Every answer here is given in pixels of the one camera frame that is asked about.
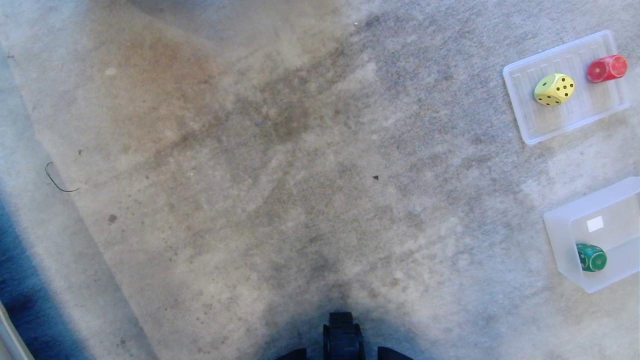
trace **gray carpet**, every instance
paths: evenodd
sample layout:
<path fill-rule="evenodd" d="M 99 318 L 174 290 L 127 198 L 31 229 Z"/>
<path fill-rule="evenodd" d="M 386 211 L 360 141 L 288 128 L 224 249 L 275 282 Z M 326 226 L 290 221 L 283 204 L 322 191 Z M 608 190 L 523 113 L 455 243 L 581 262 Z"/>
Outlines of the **gray carpet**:
<path fill-rule="evenodd" d="M 640 357 L 638 276 L 584 293 L 542 222 L 639 173 L 638 2 L 0 4 L 3 197 L 93 357 L 319 358 L 335 309 L 371 357 Z M 526 146 L 504 66 L 607 28 L 632 107 Z"/>

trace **plastic tray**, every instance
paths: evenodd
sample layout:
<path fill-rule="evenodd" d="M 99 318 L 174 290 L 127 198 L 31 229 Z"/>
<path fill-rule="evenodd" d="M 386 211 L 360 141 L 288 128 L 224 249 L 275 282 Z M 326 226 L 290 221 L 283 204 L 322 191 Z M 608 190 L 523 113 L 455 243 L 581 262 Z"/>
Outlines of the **plastic tray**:
<path fill-rule="evenodd" d="M 592 293 L 640 269 L 640 177 L 561 206 L 544 215 L 558 270 Z M 601 247 L 607 266 L 584 272 L 577 243 Z"/>
<path fill-rule="evenodd" d="M 617 53 L 613 32 L 605 30 L 507 65 L 504 81 L 522 140 L 532 145 L 628 108 L 625 78 L 593 84 L 586 75 L 593 60 Z M 575 80 L 575 93 L 566 104 L 542 106 L 533 89 L 555 72 Z"/>

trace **yellow die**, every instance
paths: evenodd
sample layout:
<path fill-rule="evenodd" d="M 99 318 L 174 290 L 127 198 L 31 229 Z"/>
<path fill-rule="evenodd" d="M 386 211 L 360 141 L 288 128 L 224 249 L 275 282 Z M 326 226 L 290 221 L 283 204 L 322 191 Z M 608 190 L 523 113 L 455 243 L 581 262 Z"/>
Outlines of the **yellow die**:
<path fill-rule="evenodd" d="M 575 91 L 575 82 L 566 74 L 551 74 L 536 85 L 536 101 L 545 106 L 564 104 Z"/>

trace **red die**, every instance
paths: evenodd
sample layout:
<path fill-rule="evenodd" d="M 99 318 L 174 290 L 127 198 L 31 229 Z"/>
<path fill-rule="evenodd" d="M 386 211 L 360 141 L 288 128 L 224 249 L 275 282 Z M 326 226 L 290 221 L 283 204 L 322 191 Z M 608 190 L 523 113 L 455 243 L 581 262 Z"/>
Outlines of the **red die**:
<path fill-rule="evenodd" d="M 594 60 L 587 69 L 587 78 L 594 83 L 622 78 L 627 73 L 627 59 L 611 55 Z"/>

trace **white label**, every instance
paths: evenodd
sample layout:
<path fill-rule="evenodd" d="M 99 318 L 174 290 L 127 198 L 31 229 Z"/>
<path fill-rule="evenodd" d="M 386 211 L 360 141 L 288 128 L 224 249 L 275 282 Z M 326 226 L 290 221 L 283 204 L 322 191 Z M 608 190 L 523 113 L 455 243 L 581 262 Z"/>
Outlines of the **white label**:
<path fill-rule="evenodd" d="M 589 232 L 592 233 L 598 229 L 602 229 L 604 224 L 602 223 L 602 217 L 592 218 L 587 221 L 587 227 L 589 228 Z"/>

